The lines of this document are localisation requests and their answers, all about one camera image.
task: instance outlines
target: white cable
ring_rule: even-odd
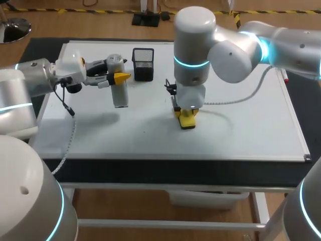
[[[245,98],[243,98],[243,99],[234,100],[234,101],[227,101],[227,102],[205,102],[204,104],[207,104],[207,105],[236,104],[236,103],[240,103],[240,102],[243,102],[243,101],[246,101],[246,100],[252,98],[252,97],[255,96],[256,93],[259,91],[259,89],[261,88],[261,85],[262,85],[262,83],[263,83],[263,80],[264,80],[267,72],[268,72],[270,69],[272,69],[272,68],[273,68],[273,66],[270,65],[269,67],[267,67],[267,68],[264,70],[264,72],[263,72],[263,74],[262,74],[262,76],[261,76],[261,79],[260,79],[259,84],[257,85],[256,89],[253,91],[253,93],[250,94],[248,97],[245,97]]]
[[[71,148],[71,145],[72,145],[72,143],[74,142],[74,138],[75,138],[75,134],[76,134],[76,130],[77,130],[77,123],[76,123],[75,116],[72,116],[72,120],[73,120],[73,128],[72,128],[72,133],[71,133],[71,136],[70,136],[70,139],[69,139],[69,143],[68,143],[66,152],[65,152],[63,158],[61,159],[59,165],[58,165],[58,166],[56,167],[56,169],[52,172],[52,175],[55,175],[55,174],[60,170],[60,168],[64,165],[64,163],[65,163],[65,161],[66,161],[66,159],[67,159],[69,150],[70,150],[70,148]]]

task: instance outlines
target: yellow and black tape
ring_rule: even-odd
[[[233,11],[239,14],[321,14],[321,10]]]
[[[133,10],[88,10],[88,9],[4,9],[5,11],[12,12],[58,12],[60,14],[65,12],[77,12],[77,13],[91,13],[91,14],[134,14],[140,11]]]
[[[140,11],[133,10],[87,10],[87,9],[4,9],[5,11],[12,12],[79,12],[79,13],[92,13],[92,14],[134,14]],[[177,14],[177,12],[168,12],[171,15]],[[234,14],[321,14],[321,10],[286,10],[286,11],[214,11],[216,15],[234,15]]]
[[[233,13],[234,21],[236,23],[237,29],[241,27],[241,21],[240,21],[240,14],[238,13]]]

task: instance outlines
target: red marker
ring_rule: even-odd
[[[287,84],[289,82],[289,78],[287,77],[285,69],[280,69],[280,71],[281,71],[281,75],[282,75],[282,78],[284,80],[284,83]]]

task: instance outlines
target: metal stand base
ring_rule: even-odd
[[[31,24],[26,19],[8,19],[0,23],[0,44],[12,43],[27,36]]]

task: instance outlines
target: mesh pen holder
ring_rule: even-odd
[[[152,81],[154,76],[154,49],[134,48],[134,79],[136,81]]]

